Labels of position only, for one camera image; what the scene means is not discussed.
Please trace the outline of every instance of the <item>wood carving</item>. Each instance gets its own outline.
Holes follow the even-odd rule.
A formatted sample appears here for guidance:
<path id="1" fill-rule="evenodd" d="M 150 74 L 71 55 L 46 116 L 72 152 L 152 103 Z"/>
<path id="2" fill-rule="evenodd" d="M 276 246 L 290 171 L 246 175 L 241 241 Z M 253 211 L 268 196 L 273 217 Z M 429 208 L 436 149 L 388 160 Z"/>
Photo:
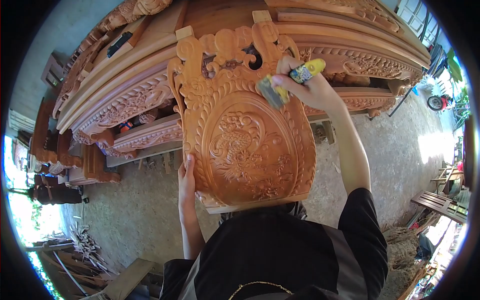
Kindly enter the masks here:
<path id="1" fill-rule="evenodd" d="M 270 7 L 298 7 L 344 14 L 399 35 L 404 31 L 398 22 L 374 0 L 265 0 Z"/>
<path id="2" fill-rule="evenodd" d="M 154 108 L 154 109 L 151 109 L 151 110 L 148 110 L 146 112 L 141 113 L 138 116 L 138 120 L 140 121 L 141 124 L 149 124 L 149 123 L 155 121 L 157 116 L 158 116 L 158 108 Z"/>
<path id="3" fill-rule="evenodd" d="M 92 134 L 92 136 L 89 136 L 81 130 L 77 130 L 73 134 L 73 139 L 85 145 L 92 145 L 98 143 L 98 147 L 100 149 L 107 149 L 108 147 L 112 147 L 114 141 L 113 132 L 111 129 L 106 129 L 101 133 Z"/>
<path id="4" fill-rule="evenodd" d="M 179 117 L 178 114 L 175 114 L 119 134 L 113 147 L 106 150 L 107 155 L 125 156 L 125 159 L 131 159 L 136 157 L 138 149 L 171 141 L 181 141 L 182 129 L 177 124 Z"/>
<path id="5" fill-rule="evenodd" d="M 125 0 L 120 3 L 88 33 L 80 46 L 73 52 L 63 69 L 64 76 L 67 76 L 71 71 L 78 57 L 94 45 L 107 31 L 132 23 L 144 15 L 157 14 L 171 3 L 172 0 Z"/>
<path id="6" fill-rule="evenodd" d="M 298 58 L 298 49 L 278 34 L 268 12 L 253 15 L 252 28 L 221 29 L 200 39 L 191 27 L 177 31 L 178 58 L 168 64 L 183 152 L 196 157 L 196 191 L 210 213 L 305 199 L 315 174 L 315 144 L 302 103 L 293 97 L 273 110 L 255 88 L 282 55 Z M 242 51 L 251 44 L 259 57 Z M 215 55 L 206 65 L 213 78 L 202 73 L 204 54 Z M 238 65 L 224 68 L 228 61 Z"/>
<path id="7" fill-rule="evenodd" d="M 420 69 L 381 55 L 355 49 L 304 47 L 304 53 L 311 52 L 310 59 L 321 58 L 326 62 L 324 73 L 345 73 L 352 76 L 368 76 L 385 79 L 409 79 L 417 84 L 422 79 Z"/>
<path id="8" fill-rule="evenodd" d="M 370 117 L 377 117 L 382 111 L 388 111 L 395 103 L 396 98 L 387 89 L 372 87 L 335 87 L 334 90 L 345 102 L 349 111 L 368 111 Z M 307 116 L 322 115 L 325 112 L 305 105 Z"/>
<path id="9" fill-rule="evenodd" d="M 103 139 L 105 148 L 112 147 L 114 138 L 107 132 L 108 128 L 153 108 L 170 105 L 173 94 L 164 73 L 163 70 L 144 78 L 101 104 L 91 113 L 92 117 L 75 132 L 74 139 L 82 144 L 92 144 Z"/>
<path id="10" fill-rule="evenodd" d="M 92 69 L 92 62 L 95 59 L 97 53 L 103 48 L 103 46 L 110 39 L 110 32 L 107 32 L 102 36 L 98 41 L 91 45 L 86 51 L 82 52 L 75 63 L 72 65 L 72 68 L 68 75 L 66 75 L 63 85 L 60 89 L 60 94 L 55 103 L 53 109 L 53 118 L 57 118 L 58 114 L 62 108 L 63 103 L 68 100 L 69 97 L 73 96 L 78 89 L 80 88 L 80 83 L 88 75 Z"/>

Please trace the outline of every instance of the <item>sunlight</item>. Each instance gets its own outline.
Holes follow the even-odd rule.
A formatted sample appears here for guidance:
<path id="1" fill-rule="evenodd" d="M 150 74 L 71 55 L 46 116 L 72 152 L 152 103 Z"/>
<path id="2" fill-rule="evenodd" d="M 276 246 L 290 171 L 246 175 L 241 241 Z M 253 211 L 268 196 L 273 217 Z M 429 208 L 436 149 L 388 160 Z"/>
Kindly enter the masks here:
<path id="1" fill-rule="evenodd" d="M 451 133 L 436 132 L 418 137 L 421 160 L 428 163 L 428 158 L 443 155 L 443 160 L 452 163 L 455 155 L 455 139 Z"/>

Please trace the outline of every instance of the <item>red motorcycle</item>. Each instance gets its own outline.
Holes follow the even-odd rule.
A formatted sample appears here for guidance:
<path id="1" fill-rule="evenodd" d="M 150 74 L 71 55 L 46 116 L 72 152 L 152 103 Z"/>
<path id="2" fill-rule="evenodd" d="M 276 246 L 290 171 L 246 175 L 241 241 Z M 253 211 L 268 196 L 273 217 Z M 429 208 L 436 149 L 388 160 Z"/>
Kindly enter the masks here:
<path id="1" fill-rule="evenodd" d="M 444 109 L 451 109 L 454 106 L 453 99 L 447 94 L 431 96 L 427 100 L 427 105 L 433 111 L 443 111 Z"/>

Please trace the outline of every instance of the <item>carved wooden leg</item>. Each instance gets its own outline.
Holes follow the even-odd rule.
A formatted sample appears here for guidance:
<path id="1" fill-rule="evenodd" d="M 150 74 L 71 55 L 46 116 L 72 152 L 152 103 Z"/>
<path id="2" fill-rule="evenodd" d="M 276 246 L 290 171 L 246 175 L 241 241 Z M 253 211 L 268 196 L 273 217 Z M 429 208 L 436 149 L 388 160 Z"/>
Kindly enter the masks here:
<path id="1" fill-rule="evenodd" d="M 407 92 L 405 88 L 410 88 L 411 80 L 410 78 L 404 80 L 392 79 L 387 84 L 394 96 L 402 96 Z"/>
<path id="2" fill-rule="evenodd" d="M 157 116 L 158 116 L 158 109 L 153 108 L 149 111 L 141 113 L 138 116 L 138 120 L 140 121 L 141 124 L 149 124 L 149 123 L 155 121 Z"/>
<path id="3" fill-rule="evenodd" d="M 88 134 L 84 133 L 83 131 L 77 130 L 73 134 L 73 139 L 85 145 L 92 145 L 98 142 L 98 148 L 107 149 L 113 146 L 115 137 L 113 135 L 113 130 L 110 128 L 107 128 L 105 129 L 105 131 L 101 133 L 92 134 L 92 136 L 88 136 Z"/>
<path id="4" fill-rule="evenodd" d="M 92 134 L 92 141 L 98 142 L 98 148 L 107 149 L 113 146 L 115 137 L 113 136 L 113 130 L 107 128 L 101 133 Z"/>
<path id="5" fill-rule="evenodd" d="M 381 111 L 378 108 L 368 108 L 367 112 L 370 118 L 378 117 L 381 114 Z"/>

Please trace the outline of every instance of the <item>wooden plank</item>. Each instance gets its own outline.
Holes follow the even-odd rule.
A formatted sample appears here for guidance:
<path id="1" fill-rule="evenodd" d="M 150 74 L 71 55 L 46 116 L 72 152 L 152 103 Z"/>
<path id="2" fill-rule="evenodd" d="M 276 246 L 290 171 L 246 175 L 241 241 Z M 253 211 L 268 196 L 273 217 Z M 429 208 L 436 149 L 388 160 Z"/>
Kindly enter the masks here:
<path id="1" fill-rule="evenodd" d="M 141 158 L 159 155 L 179 149 L 182 149 L 182 141 L 166 142 L 160 145 L 142 149 L 138 152 L 138 156 L 136 158 L 125 159 L 124 157 L 107 156 L 107 167 L 113 168 Z"/>
<path id="2" fill-rule="evenodd" d="M 162 156 L 165 173 L 170 174 L 172 172 L 172 169 L 170 168 L 170 152 L 165 152 Z"/>
<path id="3" fill-rule="evenodd" d="M 173 152 L 173 168 L 178 170 L 183 162 L 183 152 L 181 150 L 175 150 Z"/>
<path id="4" fill-rule="evenodd" d="M 325 135 L 327 136 L 328 144 L 335 143 L 335 135 L 333 134 L 332 123 L 330 121 L 323 121 L 322 126 L 325 129 Z"/>
<path id="5" fill-rule="evenodd" d="M 25 247 L 25 251 L 27 252 L 53 251 L 53 250 L 67 249 L 71 247 L 73 247 L 73 243 L 50 245 L 47 247 L 43 247 L 43 246 Z"/>
<path id="6" fill-rule="evenodd" d="M 366 109 L 362 110 L 355 110 L 355 111 L 349 111 L 348 112 L 351 116 L 357 116 L 357 115 L 365 115 L 368 116 L 368 112 Z M 323 121 L 329 121 L 330 117 L 327 114 L 321 114 L 321 115 L 311 115 L 307 116 L 308 123 L 319 123 Z"/>
<path id="7" fill-rule="evenodd" d="M 127 298 L 154 265 L 154 262 L 137 258 L 114 281 L 107 285 L 103 292 L 112 300 Z"/>

